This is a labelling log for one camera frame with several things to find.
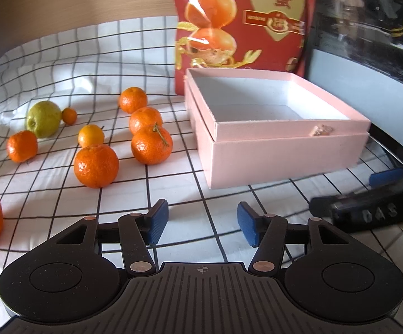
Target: open box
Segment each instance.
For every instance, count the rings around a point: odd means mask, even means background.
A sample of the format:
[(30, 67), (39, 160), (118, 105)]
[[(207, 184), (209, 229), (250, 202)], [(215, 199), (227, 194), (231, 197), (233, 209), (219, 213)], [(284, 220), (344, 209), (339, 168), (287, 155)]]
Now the open box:
[(347, 168), (367, 143), (366, 117), (295, 74), (193, 68), (184, 89), (212, 189)]

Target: red snack bag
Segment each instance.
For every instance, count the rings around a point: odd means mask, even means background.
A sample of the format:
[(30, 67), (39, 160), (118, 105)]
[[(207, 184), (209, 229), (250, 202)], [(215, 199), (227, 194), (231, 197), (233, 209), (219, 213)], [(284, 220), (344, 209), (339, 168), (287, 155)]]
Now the red snack bag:
[(253, 68), (303, 75), (315, 0), (175, 0), (175, 91), (189, 67)]

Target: black gripper base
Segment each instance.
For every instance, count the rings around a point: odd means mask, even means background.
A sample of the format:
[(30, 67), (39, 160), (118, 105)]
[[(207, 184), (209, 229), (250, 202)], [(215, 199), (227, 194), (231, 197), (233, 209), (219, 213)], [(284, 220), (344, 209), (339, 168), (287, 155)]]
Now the black gripper base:
[(0, 334), (403, 334), (386, 318), (346, 326), (296, 307), (271, 277), (254, 276), (241, 263), (165, 263), (160, 272), (129, 281), (109, 308), (79, 322), (9, 321)]

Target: orange stem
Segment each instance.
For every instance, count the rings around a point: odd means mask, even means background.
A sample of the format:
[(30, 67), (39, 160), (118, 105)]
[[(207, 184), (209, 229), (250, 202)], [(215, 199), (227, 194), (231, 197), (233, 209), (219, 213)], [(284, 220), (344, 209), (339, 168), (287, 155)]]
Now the orange stem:
[(166, 147), (169, 147), (169, 143), (167, 143), (167, 141), (164, 139), (163, 135), (161, 134), (160, 130), (158, 129), (158, 123), (156, 123), (156, 122), (155, 122), (155, 125), (153, 126), (153, 131), (157, 132), (160, 135), (161, 139), (163, 140), (164, 145)]

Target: white tablecloth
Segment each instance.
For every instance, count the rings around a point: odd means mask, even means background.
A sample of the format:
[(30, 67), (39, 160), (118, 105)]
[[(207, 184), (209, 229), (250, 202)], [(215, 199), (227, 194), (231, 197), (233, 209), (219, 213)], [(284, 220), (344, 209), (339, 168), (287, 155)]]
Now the white tablecloth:
[[(175, 17), (125, 20), (46, 36), (19, 46), (0, 59), (0, 236), (2, 269), (83, 216), (116, 222), (127, 212), (146, 212), (158, 199), (170, 205), (169, 223), (159, 244), (150, 248), (157, 265), (164, 261), (243, 261), (255, 249), (239, 230), (236, 206), (248, 202), (259, 213), (287, 216), (304, 224), (308, 200), (368, 188), (371, 173), (391, 167), (370, 141), (359, 164), (314, 177), (209, 190), (184, 108), (174, 94)], [(146, 90), (172, 135), (174, 152), (165, 163), (145, 167), (132, 158), (128, 115), (118, 109), (120, 91)], [(30, 163), (7, 159), (7, 138), (21, 130), (27, 110), (50, 99), (79, 114), (73, 126), (39, 144)], [(103, 126), (106, 143), (117, 153), (116, 181), (102, 190), (84, 187), (73, 173), (77, 133), (87, 123)], [(403, 270), (403, 230), (398, 226), (355, 235)], [(300, 257), (302, 245), (287, 245), (284, 266)], [(120, 246), (104, 245), (103, 255), (123, 267)], [(395, 317), (403, 324), (403, 303)], [(0, 301), (0, 327), (8, 320)]]

